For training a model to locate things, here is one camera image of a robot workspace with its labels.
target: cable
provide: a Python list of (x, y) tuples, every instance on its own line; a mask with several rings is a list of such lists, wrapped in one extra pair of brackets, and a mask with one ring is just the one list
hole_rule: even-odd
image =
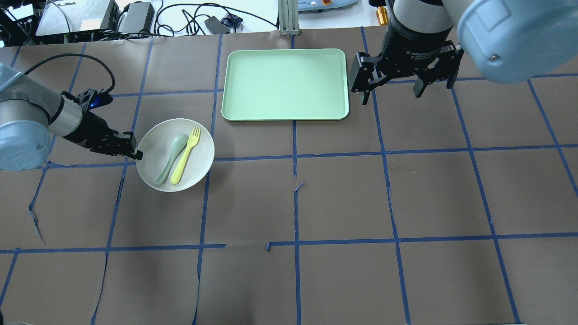
[(121, 34), (111, 40), (115, 40), (115, 39), (135, 39), (135, 38), (147, 38), (147, 37), (151, 37), (151, 36), (161, 36), (163, 37), (164, 35), (161, 34), (156, 34), (156, 33), (146, 33), (146, 32), (138, 32), (138, 33), (126, 33), (126, 34)]
[(64, 16), (64, 20), (66, 21), (66, 27), (68, 27), (68, 39), (72, 40), (72, 30), (71, 30), (71, 26), (68, 23), (68, 16), (64, 13), (64, 10), (62, 8), (60, 8), (59, 5), (56, 4), (56, 2), (54, 2), (54, 0), (46, 0), (46, 2), (52, 3), (54, 6), (56, 6), (56, 8), (58, 8), (58, 10), (60, 10), (60, 12), (62, 13), (62, 15)]
[(193, 16), (191, 15), (188, 11), (186, 10), (182, 10), (183, 15), (185, 16), (185, 19), (187, 19), (188, 24), (185, 25), (185, 28), (187, 29), (187, 34), (191, 35), (196, 35), (198, 34), (199, 31), (201, 31), (201, 33), (203, 33), (203, 35), (207, 35), (205, 33), (205, 31), (203, 30), (203, 28), (201, 28), (201, 25), (199, 24), (199, 22), (197, 22), (197, 17), (199, 17), (200, 15), (197, 16)]
[[(227, 15), (229, 15), (229, 17), (231, 17), (231, 18), (233, 17), (233, 15), (232, 15), (231, 12), (227, 9), (227, 7), (221, 6), (221, 5), (219, 5), (219, 4), (217, 4), (217, 3), (213, 3), (213, 2), (207, 2), (207, 3), (203, 3), (203, 4), (199, 5), (199, 6), (195, 9), (195, 17), (197, 16), (197, 13), (199, 12), (199, 9), (200, 9), (202, 6), (222, 8), (223, 10), (226, 11), (226, 13), (227, 13)], [(235, 33), (237, 33), (237, 26), (234, 25), (233, 28), (234, 28), (234, 30), (235, 30)]]
[(158, 23), (158, 18), (159, 18), (159, 16), (160, 16), (165, 10), (167, 10), (167, 9), (169, 9), (169, 8), (171, 8), (171, 7), (175, 7), (175, 6), (197, 6), (197, 7), (199, 7), (199, 6), (209, 6), (209, 7), (223, 8), (225, 11), (226, 11), (226, 10), (232, 10), (232, 11), (235, 11), (235, 12), (240, 12), (240, 13), (248, 14), (249, 16), (253, 16), (253, 17), (258, 18), (258, 19), (260, 19), (260, 20), (262, 20), (262, 21), (264, 21), (264, 22), (266, 22), (266, 23), (271, 24), (271, 25), (275, 26), (276, 28), (279, 27), (278, 24), (274, 24), (274, 23), (270, 22), (269, 20), (267, 20), (267, 19), (265, 19), (265, 18), (263, 18), (263, 17), (260, 17), (260, 16), (258, 16), (258, 15), (256, 15), (256, 14), (252, 14), (252, 13), (250, 13), (250, 12), (246, 12), (246, 11), (243, 11), (243, 10), (235, 9), (235, 8), (232, 8), (232, 7), (221, 6), (221, 5), (219, 5), (219, 4), (217, 4), (217, 3), (213, 3), (213, 2), (207, 2), (207, 3), (176, 3), (176, 4), (174, 4), (174, 5), (169, 5), (169, 6), (166, 6), (166, 7), (164, 7), (164, 8), (162, 8), (162, 5), (161, 5), (161, 8), (160, 8), (159, 11), (157, 12), (157, 17), (156, 17), (155, 20), (154, 20), (154, 28), (153, 28), (153, 29), (155, 30), (156, 33), (160, 33), (160, 28), (161, 28), (161, 27), (162, 27), (162, 28), (166, 28), (166, 26), (167, 26), (166, 24), (159, 25), (159, 23)]
[(98, 64), (100, 64), (101, 66), (103, 66), (103, 68), (109, 73), (110, 75), (110, 79), (112, 81), (112, 84), (110, 85), (110, 87), (108, 87), (108, 89), (106, 89), (104, 91), (104, 93), (109, 93), (114, 89), (114, 86), (116, 85), (116, 82), (114, 81), (114, 75), (112, 74), (112, 71), (110, 70), (109, 67), (106, 66), (106, 64), (104, 62), (102, 62), (101, 60), (93, 57), (93, 56), (89, 56), (87, 54), (79, 54), (79, 53), (62, 53), (62, 54), (57, 54), (55, 56), (51, 56), (49, 58), (45, 58), (44, 60), (38, 62), (37, 64), (31, 66), (28, 70), (26, 70), (24, 72), (25, 75), (29, 74), (30, 72), (32, 72), (34, 69), (38, 68), (39, 66), (43, 65), (44, 63), (47, 63), (49, 61), (52, 61), (56, 58), (60, 58), (60, 57), (85, 57), (85, 58), (89, 58), (91, 60), (96, 61)]
[(160, 29), (161, 27), (162, 27), (162, 28), (165, 28), (165, 29), (167, 29), (169, 32), (171, 32), (171, 33), (173, 34), (171, 37), (174, 37), (174, 36), (175, 36), (175, 30), (174, 30), (171, 26), (163, 24), (163, 25), (159, 25), (159, 26), (158, 26), (158, 29)]

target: plate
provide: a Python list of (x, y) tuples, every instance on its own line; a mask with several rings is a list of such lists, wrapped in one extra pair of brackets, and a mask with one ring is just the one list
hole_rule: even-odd
[[(201, 138), (191, 151), (181, 181), (176, 185), (171, 184), (171, 175), (183, 152), (175, 160), (166, 182), (156, 185), (155, 181), (169, 160), (169, 151), (174, 138), (181, 133), (189, 136), (194, 127), (201, 129)], [(138, 150), (143, 152), (142, 160), (136, 161), (136, 170), (140, 178), (148, 186), (163, 192), (182, 191), (197, 184), (207, 175), (215, 157), (215, 145), (209, 131), (198, 122), (189, 119), (172, 119), (155, 125), (144, 135)]]
[(227, 59), (221, 114), (229, 121), (341, 120), (348, 113), (339, 49), (239, 50)]

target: fork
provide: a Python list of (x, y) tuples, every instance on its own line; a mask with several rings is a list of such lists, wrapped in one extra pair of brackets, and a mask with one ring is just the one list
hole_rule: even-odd
[(184, 149), (183, 156), (179, 160), (179, 163), (171, 176), (171, 184), (177, 185), (180, 182), (183, 177), (184, 167), (187, 164), (189, 155), (191, 154), (191, 150), (199, 143), (200, 138), (201, 129), (198, 127), (193, 128), (191, 135), (188, 137), (187, 147)]

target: tray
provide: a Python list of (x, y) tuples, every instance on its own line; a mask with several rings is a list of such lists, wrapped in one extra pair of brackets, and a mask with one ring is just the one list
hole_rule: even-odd
[(235, 51), (227, 61), (221, 113), (229, 121), (341, 120), (349, 113), (345, 54)]

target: spoon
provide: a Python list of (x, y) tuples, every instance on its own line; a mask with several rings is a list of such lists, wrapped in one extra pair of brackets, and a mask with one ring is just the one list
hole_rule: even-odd
[(165, 169), (162, 170), (161, 175), (158, 177), (156, 184), (161, 185), (166, 182), (167, 177), (169, 176), (169, 172), (171, 171), (171, 167), (175, 163), (177, 156), (181, 151), (183, 151), (184, 147), (187, 145), (188, 136), (186, 134), (179, 134), (177, 135), (173, 142), (171, 143), (171, 156), (169, 157), (169, 161), (166, 162)]

